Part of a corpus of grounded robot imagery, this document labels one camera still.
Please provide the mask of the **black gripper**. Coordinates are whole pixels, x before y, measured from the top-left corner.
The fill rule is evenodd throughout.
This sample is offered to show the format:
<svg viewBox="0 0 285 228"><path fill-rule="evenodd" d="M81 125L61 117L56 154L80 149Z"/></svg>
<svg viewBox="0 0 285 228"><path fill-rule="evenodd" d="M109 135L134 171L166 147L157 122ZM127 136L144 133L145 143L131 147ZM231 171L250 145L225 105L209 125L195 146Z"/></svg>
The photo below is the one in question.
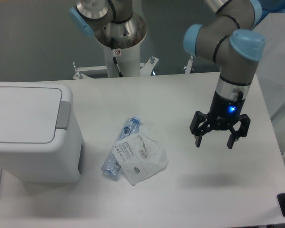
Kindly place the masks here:
<svg viewBox="0 0 285 228"><path fill-rule="evenodd" d="M212 130L226 131L230 129L231 134L227 141L229 149L232 149L235 141L238 141L240 137L247 136L251 120L247 114L240 115L245 101L243 96L244 93L239 91L234 101L215 92L209 113L195 112L189 129L196 139L197 148L200 147L203 135ZM240 127L235 130L232 126L238 121Z"/></svg>

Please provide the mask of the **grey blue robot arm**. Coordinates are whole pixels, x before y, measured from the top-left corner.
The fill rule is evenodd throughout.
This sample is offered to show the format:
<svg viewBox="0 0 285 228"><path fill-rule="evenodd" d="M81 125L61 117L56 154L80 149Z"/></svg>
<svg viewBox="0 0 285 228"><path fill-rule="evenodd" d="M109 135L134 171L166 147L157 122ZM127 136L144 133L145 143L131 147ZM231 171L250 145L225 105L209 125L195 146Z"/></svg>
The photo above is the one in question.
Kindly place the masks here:
<svg viewBox="0 0 285 228"><path fill-rule="evenodd" d="M125 51L137 47L146 36L144 20L133 12L130 0L78 0L69 14L86 36L95 37L107 53L110 77L138 76L140 56ZM242 107L262 58L265 38L253 31L262 7L257 0L209 0L216 14L208 25L194 24L183 38L184 50L220 67L220 76L207 114L197 111L190 131L199 146L213 130L231 132L227 146L246 137L250 118Z"/></svg>

